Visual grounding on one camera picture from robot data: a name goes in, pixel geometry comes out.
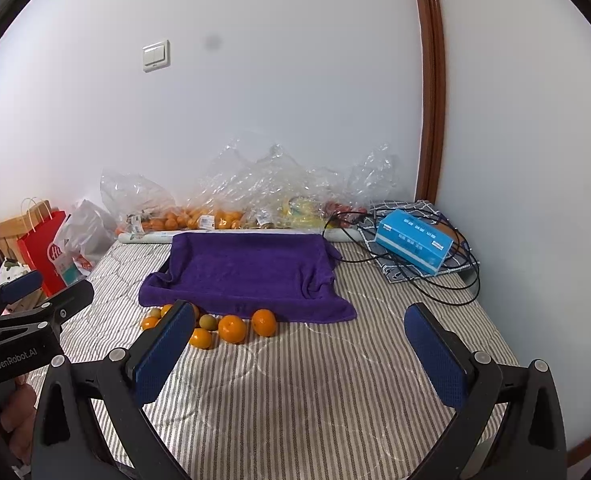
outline red shopping bag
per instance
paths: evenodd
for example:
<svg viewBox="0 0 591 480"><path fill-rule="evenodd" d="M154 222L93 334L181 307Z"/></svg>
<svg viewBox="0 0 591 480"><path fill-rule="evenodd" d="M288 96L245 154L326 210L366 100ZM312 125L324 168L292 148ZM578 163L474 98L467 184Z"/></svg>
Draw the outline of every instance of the red shopping bag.
<svg viewBox="0 0 591 480"><path fill-rule="evenodd" d="M18 240L19 250L28 266L42 273L42 290L49 297L77 279L78 272L73 260L62 254L53 243L56 232L65 220L64 211L53 211Z"/></svg>

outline blue box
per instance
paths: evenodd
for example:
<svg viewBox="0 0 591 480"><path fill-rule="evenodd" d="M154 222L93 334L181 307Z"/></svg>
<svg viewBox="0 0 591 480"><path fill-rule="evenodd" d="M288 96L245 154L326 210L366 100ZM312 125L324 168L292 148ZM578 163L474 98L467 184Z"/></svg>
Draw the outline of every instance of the blue box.
<svg viewBox="0 0 591 480"><path fill-rule="evenodd" d="M431 276L440 270L453 244L453 238L401 209L380 220L375 241Z"/></svg>

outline bed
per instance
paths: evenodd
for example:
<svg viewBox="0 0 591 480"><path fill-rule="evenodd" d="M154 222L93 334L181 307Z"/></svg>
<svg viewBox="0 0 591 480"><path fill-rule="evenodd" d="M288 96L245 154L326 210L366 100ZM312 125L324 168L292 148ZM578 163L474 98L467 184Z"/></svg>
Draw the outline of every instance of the bed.
<svg viewBox="0 0 591 480"><path fill-rule="evenodd" d="M347 259L363 257L355 244L335 246ZM137 338L146 312L137 302L140 283L169 251L168 244L113 245L89 277L94 303L64 326L61 343L72 362L103 358ZM336 277L336 291L355 306L357 319L282 323L273 338L250 331L237 346L214 338L208 351L186 347L144 412L192 478L408 476L453 415L404 335L405 309L417 301L469 349L517 365L477 302L451 307L427 300L408 283L387 283L373 262L340 264ZM439 281L463 284L455 274ZM470 299L467 290L436 294ZM42 368L29 379L38 392L45 374ZM116 460L130 464L104 405L94 403ZM496 406L483 439L498 429L502 410Z"/></svg>

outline silver screw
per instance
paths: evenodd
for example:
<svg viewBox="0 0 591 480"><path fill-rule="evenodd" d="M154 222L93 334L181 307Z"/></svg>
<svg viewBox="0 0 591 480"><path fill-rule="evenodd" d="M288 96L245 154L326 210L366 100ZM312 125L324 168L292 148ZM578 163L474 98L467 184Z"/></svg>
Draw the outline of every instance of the silver screw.
<svg viewBox="0 0 591 480"><path fill-rule="evenodd" d="M486 352L476 352L474 357L481 365L487 365L491 362L491 356Z"/></svg>
<svg viewBox="0 0 591 480"><path fill-rule="evenodd" d="M126 351L124 348L114 348L111 352L108 353L108 358L111 359L113 362L121 361L124 359L126 355Z"/></svg>
<svg viewBox="0 0 591 480"><path fill-rule="evenodd" d="M549 370L549 365L541 359L536 359L533 363L533 366L535 366L536 370L539 370L541 372L547 372Z"/></svg>
<svg viewBox="0 0 591 480"><path fill-rule="evenodd" d="M57 368L58 366L62 366L64 364L64 356L63 355L56 355L53 359L51 359L51 366Z"/></svg>

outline human hand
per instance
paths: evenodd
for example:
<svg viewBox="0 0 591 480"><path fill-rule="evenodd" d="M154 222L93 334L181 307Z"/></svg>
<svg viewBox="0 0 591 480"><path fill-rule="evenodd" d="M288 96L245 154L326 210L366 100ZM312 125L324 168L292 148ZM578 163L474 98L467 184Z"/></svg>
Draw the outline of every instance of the human hand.
<svg viewBox="0 0 591 480"><path fill-rule="evenodd" d="M25 464L31 463L33 427L35 425L35 400L33 387L26 382L26 375L16 377L18 387L0 413L0 424L11 434L8 448Z"/></svg>

